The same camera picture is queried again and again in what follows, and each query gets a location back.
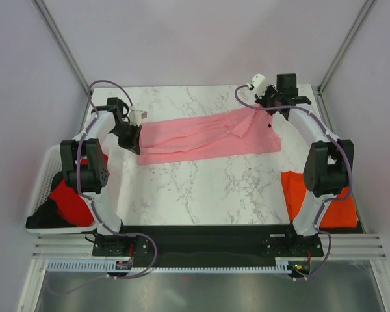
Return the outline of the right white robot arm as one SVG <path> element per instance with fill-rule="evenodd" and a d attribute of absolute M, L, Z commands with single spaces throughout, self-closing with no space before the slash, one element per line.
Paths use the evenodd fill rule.
<path fill-rule="evenodd" d="M 256 104 L 270 114 L 282 114 L 309 146 L 303 171 L 305 199 L 292 221 L 296 233 L 284 241 L 289 254 L 301 255 L 308 248 L 306 237 L 319 232 L 330 203 L 351 196 L 354 144 L 340 139 L 317 117 L 311 100 L 298 94 L 296 74 L 278 75 L 275 85 L 256 74 L 249 89 L 254 92 Z"/>

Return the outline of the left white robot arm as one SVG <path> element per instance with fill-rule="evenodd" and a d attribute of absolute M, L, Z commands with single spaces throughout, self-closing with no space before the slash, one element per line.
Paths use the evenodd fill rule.
<path fill-rule="evenodd" d="M 92 109 L 88 123 L 77 136 L 59 145 L 64 182 L 85 201 L 94 219 L 91 228 L 100 235 L 111 235 L 107 248 L 114 255 L 127 253 L 130 241 L 120 233 L 123 223 L 108 193 L 109 170 L 101 145 L 113 134 L 119 147 L 139 155 L 142 121 L 146 118 L 146 111 L 110 97 L 106 105 Z"/>

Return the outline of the pink polo shirt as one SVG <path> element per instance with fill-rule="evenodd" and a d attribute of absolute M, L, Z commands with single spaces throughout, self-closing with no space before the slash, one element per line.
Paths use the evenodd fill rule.
<path fill-rule="evenodd" d="M 137 163 L 143 166 L 280 151 L 281 140 L 272 128 L 271 115 L 241 108 L 145 123 Z"/>

